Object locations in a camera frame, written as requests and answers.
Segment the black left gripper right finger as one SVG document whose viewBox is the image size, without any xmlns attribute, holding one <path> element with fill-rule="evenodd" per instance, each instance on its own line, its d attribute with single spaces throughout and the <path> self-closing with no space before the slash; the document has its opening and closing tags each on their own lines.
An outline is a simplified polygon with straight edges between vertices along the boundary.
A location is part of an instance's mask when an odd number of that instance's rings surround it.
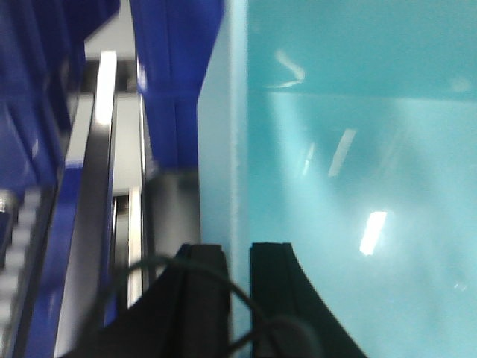
<svg viewBox="0 0 477 358">
<path fill-rule="evenodd" d="M 254 243 L 250 248 L 252 299 L 267 318 L 304 323 L 323 357 L 364 357 L 307 278 L 290 243 Z"/>
</svg>

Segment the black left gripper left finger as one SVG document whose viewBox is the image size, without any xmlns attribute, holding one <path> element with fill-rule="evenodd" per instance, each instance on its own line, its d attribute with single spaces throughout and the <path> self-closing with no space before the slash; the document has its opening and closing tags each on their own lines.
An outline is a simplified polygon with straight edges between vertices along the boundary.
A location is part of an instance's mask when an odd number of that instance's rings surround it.
<svg viewBox="0 0 477 358">
<path fill-rule="evenodd" d="M 143 296 L 89 345 L 68 357 L 225 357 L 230 291 L 202 274 L 169 266 Z"/>
</svg>

